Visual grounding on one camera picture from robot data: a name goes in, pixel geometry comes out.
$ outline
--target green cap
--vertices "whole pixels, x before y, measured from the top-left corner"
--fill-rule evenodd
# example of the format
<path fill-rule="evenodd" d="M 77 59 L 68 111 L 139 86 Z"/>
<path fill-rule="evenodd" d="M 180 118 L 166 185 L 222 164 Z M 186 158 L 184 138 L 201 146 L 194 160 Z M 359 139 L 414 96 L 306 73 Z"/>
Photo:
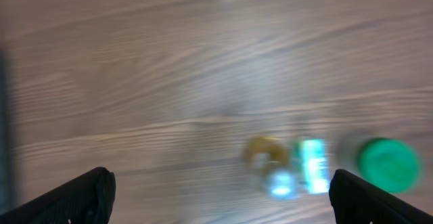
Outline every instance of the green cap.
<path fill-rule="evenodd" d="M 370 141 L 359 152 L 358 168 L 365 180 L 391 193 L 408 190 L 421 175 L 415 151 L 395 139 Z"/>

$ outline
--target wood grain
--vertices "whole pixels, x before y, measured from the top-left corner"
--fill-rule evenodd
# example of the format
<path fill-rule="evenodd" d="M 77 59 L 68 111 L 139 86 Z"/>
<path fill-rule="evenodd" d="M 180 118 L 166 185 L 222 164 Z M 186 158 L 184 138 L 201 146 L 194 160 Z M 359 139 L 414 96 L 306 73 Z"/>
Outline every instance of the wood grain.
<path fill-rule="evenodd" d="M 240 162 L 259 133 L 370 129 L 433 165 L 433 0 L 5 0 L 20 201 L 95 166 L 111 223 L 332 223 Z M 433 212 L 433 172 L 403 200 Z"/>

